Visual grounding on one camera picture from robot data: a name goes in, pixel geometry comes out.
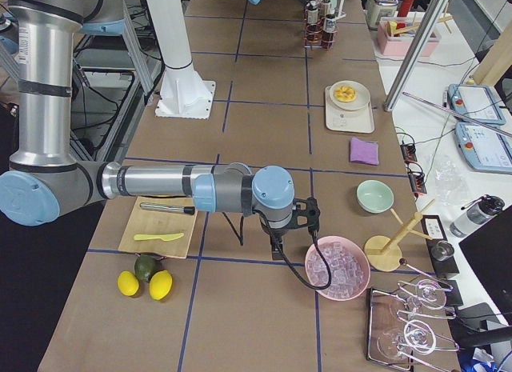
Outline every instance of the glass bowl of ice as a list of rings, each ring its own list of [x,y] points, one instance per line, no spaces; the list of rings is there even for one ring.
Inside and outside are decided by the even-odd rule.
[[[370,283],[370,264],[357,244],[347,238],[326,236],[318,240],[318,248],[329,264],[330,287],[319,290],[325,298],[343,302],[362,294]],[[306,275],[314,286],[327,284],[327,268],[314,245],[306,253]]]

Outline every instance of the small metal cup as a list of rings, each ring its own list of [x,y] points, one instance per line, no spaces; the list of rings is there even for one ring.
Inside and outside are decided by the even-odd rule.
[[[438,262],[444,262],[445,260],[454,256],[454,246],[441,240],[437,242],[435,246],[432,247],[430,253],[432,257],[435,258]]]

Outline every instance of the lemon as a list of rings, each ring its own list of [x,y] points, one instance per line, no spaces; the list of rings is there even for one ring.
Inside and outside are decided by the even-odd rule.
[[[150,295],[155,300],[162,300],[170,292],[173,285],[173,277],[166,270],[161,270],[153,275],[150,281]]]
[[[141,254],[135,261],[135,276],[137,276],[141,282],[150,282],[157,271],[157,261],[148,254]]]
[[[118,288],[125,296],[133,296],[138,291],[138,280],[134,274],[124,270],[118,277]]]

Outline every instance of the tray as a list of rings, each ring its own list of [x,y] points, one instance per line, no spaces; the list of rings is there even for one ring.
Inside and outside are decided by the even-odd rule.
[[[330,86],[325,89],[326,127],[338,132],[371,134],[375,130],[371,101],[360,110],[343,110],[330,98]]]

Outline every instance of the purple napkin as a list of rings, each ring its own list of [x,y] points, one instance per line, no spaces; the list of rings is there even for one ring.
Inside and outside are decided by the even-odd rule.
[[[363,164],[378,166],[378,144],[352,138],[350,140],[350,162],[362,162]]]

